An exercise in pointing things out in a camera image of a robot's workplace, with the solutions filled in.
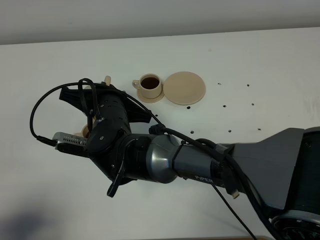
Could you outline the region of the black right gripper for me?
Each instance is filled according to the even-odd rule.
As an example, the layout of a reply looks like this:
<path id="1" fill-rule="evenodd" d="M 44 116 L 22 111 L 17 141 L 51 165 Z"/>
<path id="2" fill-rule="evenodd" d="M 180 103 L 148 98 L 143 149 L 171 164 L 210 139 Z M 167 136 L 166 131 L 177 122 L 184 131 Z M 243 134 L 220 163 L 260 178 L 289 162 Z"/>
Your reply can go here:
<path id="1" fill-rule="evenodd" d="M 99 84 L 98 109 L 102 120 L 97 120 L 84 151 L 92 162 L 110 180 L 116 178 L 125 160 L 127 137 L 131 134 L 129 123 L 149 123 L 150 111 L 134 97 L 114 86 Z M 78 89 L 63 87 L 59 99 L 72 105 L 86 116 L 94 109 L 91 89 L 84 89 L 86 108 L 83 107 Z"/>

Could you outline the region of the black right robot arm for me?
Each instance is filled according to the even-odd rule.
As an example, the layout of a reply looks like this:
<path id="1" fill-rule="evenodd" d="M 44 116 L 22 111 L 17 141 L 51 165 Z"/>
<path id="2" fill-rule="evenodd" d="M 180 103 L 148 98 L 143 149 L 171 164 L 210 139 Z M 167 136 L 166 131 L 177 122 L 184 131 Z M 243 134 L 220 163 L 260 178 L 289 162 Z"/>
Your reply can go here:
<path id="1" fill-rule="evenodd" d="M 158 122 L 147 134 L 130 123 L 154 115 L 112 86 L 63 87 L 59 98 L 83 111 L 89 122 L 84 146 L 58 143 L 61 152 L 90 158 L 111 180 L 107 195 L 134 180 L 168 184 L 176 178 L 247 195 L 277 240 L 320 237 L 320 129 L 288 128 L 256 143 L 217 144 L 191 139 Z"/>

